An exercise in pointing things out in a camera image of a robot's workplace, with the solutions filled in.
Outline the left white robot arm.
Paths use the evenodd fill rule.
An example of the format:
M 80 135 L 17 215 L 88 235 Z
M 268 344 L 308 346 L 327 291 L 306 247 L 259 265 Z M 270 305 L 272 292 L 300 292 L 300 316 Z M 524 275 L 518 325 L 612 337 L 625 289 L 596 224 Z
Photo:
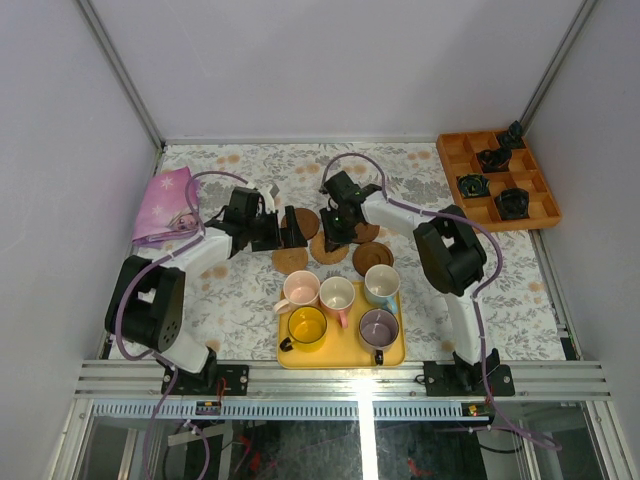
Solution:
M 156 260 L 131 255 L 124 261 L 105 318 L 122 357 L 154 358 L 171 379 L 183 378 L 197 394 L 217 387 L 216 352 L 182 326 L 185 286 L 246 247 L 253 252 L 305 247 L 295 208 L 285 207 L 282 227 L 272 201 L 268 192 L 236 187 L 219 218 L 204 222 L 190 211 L 196 233 L 177 249 Z

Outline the black yellow part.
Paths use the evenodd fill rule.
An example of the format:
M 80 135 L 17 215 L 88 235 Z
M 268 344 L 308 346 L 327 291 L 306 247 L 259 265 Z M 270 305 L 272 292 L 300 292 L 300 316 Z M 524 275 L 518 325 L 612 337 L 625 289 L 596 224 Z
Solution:
M 488 197 L 489 185 L 489 179 L 478 173 L 466 174 L 457 179 L 458 190 L 464 199 Z

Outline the pink purple folded cloth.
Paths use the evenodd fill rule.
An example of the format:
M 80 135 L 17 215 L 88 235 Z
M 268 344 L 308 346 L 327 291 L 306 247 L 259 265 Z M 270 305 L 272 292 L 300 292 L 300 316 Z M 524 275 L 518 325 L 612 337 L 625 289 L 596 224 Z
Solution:
M 168 240 L 191 236 L 198 229 L 186 197 L 191 177 L 190 169 L 183 167 L 150 180 L 134 224 L 134 245 L 157 246 Z M 198 210 L 199 181 L 194 180 L 188 187 L 190 202 Z

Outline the black part lower compartment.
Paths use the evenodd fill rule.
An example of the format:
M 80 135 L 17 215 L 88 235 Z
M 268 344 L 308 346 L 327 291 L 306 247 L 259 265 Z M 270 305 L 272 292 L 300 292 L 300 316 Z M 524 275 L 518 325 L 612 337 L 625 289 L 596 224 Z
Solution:
M 503 221 L 528 218 L 529 201 L 529 192 L 522 188 L 505 189 L 494 199 L 499 216 Z

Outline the light blue mug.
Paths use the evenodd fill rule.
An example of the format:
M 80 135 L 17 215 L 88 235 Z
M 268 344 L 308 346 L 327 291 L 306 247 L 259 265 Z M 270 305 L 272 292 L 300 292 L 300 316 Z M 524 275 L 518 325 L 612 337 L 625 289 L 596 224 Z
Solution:
M 378 264 L 369 268 L 364 278 L 365 298 L 378 308 L 391 314 L 399 312 L 396 295 L 400 288 L 398 272 L 391 266 Z

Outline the woven rattan coaster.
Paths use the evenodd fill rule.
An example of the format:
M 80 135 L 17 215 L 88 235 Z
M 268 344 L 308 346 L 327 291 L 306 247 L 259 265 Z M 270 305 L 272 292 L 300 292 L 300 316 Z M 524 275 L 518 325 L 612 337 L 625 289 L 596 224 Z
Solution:
M 305 248 L 276 250 L 272 253 L 272 262 L 277 272 L 290 275 L 307 267 L 308 253 Z
M 318 232 L 311 240 L 310 253 L 314 260 L 322 265 L 334 265 L 343 261 L 348 253 L 348 246 L 341 246 L 334 251 L 325 250 L 325 236 L 322 231 Z

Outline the light pink mug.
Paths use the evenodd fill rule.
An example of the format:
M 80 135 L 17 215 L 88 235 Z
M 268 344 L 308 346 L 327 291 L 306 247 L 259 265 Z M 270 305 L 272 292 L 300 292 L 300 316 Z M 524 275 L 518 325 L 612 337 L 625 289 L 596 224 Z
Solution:
M 317 305 L 320 286 L 318 277 L 312 272 L 299 270 L 291 273 L 284 281 L 284 297 L 273 306 L 273 312 L 280 315 L 303 306 Z

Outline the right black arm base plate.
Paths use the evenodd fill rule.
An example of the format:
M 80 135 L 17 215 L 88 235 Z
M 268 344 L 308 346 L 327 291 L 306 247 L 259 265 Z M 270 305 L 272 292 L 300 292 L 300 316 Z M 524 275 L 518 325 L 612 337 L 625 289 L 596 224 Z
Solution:
M 469 366 L 466 363 L 438 363 L 425 361 L 423 375 L 425 388 L 431 397 L 486 396 L 484 379 L 494 397 L 513 397 L 515 386 L 511 369 L 506 364 L 486 362 L 486 376 L 480 362 Z

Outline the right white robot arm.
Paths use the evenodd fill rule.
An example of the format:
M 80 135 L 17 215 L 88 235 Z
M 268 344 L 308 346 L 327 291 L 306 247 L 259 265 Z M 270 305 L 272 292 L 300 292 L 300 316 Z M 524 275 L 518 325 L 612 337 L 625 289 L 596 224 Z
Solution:
M 454 372 L 458 387 L 478 394 L 492 380 L 499 355 L 487 346 L 487 328 L 478 294 L 494 280 L 484 280 L 487 255 L 461 208 L 427 211 L 389 197 L 381 186 L 361 187 L 343 171 L 324 177 L 320 192 L 329 196 L 320 210 L 325 242 L 332 252 L 353 243 L 356 226 L 374 224 L 413 239 L 429 284 L 445 295 L 455 338 Z

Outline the brown wooden coaster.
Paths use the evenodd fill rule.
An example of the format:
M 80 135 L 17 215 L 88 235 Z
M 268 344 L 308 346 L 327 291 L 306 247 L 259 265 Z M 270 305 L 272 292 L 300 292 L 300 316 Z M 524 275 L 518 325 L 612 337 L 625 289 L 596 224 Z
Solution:
M 358 223 L 355 228 L 355 237 L 352 242 L 355 244 L 364 244 L 373 242 L 379 235 L 380 226 L 373 224 Z
M 297 234 L 288 226 L 288 214 L 291 212 L 295 213 L 300 234 Z M 312 210 L 306 208 L 293 208 L 290 206 L 285 208 L 285 215 L 283 216 L 280 224 L 281 239 L 285 246 L 292 247 L 306 243 L 317 234 L 318 230 L 319 219 Z
M 352 263 L 356 272 L 365 276 L 367 271 L 376 265 L 394 265 L 391 250 L 379 242 L 367 242 L 359 245 L 353 253 Z

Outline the aluminium front rail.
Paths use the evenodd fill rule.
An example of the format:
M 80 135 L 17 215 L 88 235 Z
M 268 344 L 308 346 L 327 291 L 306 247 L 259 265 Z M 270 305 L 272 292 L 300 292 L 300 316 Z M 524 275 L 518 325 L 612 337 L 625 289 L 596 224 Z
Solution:
M 288 370 L 275 361 L 248 361 L 248 399 L 342 400 L 359 393 L 380 400 L 426 395 L 423 364 L 335 370 Z M 509 361 L 515 395 L 512 401 L 610 401 L 612 390 L 597 361 Z M 153 361 L 85 360 L 76 383 L 76 398 L 160 396 L 164 369 Z

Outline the yellow plastic tray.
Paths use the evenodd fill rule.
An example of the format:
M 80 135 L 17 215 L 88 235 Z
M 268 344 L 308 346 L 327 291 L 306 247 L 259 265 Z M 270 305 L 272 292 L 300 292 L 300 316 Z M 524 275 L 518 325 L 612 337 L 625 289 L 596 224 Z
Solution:
M 340 322 L 328 317 L 328 330 L 324 344 L 314 352 L 293 349 L 284 352 L 279 344 L 288 336 L 287 323 L 290 312 L 279 316 L 277 337 L 277 360 L 287 369 L 351 369 L 375 368 L 373 353 L 364 348 L 359 340 L 358 326 L 362 315 L 373 308 L 365 298 L 363 281 L 353 282 L 356 299 L 348 315 L 348 328 L 343 329 Z

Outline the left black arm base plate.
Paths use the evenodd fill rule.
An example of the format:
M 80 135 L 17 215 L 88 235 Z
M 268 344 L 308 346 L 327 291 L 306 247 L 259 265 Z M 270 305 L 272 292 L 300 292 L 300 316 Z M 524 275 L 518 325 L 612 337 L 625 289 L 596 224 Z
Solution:
M 161 392 L 165 393 L 169 390 L 170 395 L 182 396 L 246 396 L 249 371 L 249 366 L 242 364 L 217 364 L 197 374 L 179 370 L 174 386 L 169 388 L 172 371 L 166 368 Z

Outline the black part compartment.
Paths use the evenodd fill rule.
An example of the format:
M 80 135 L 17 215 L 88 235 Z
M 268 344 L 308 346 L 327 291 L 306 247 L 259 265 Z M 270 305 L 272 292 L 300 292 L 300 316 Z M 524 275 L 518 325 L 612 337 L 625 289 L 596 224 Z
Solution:
M 512 150 L 500 147 L 494 150 L 485 149 L 476 154 L 476 159 L 484 173 L 500 173 L 509 170 Z
M 514 150 L 524 149 L 523 127 L 519 121 L 512 122 L 508 129 L 496 136 L 502 148 Z
M 529 201 L 529 192 L 522 188 L 505 189 L 494 199 L 499 216 L 503 221 L 528 218 Z

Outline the black part top compartment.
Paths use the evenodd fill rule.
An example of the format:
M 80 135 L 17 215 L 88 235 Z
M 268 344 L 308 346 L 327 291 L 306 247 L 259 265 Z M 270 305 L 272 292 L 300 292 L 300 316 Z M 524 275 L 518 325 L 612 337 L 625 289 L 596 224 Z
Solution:
M 523 127 L 519 121 L 512 122 L 508 129 L 496 136 L 502 148 L 514 150 L 524 149 Z

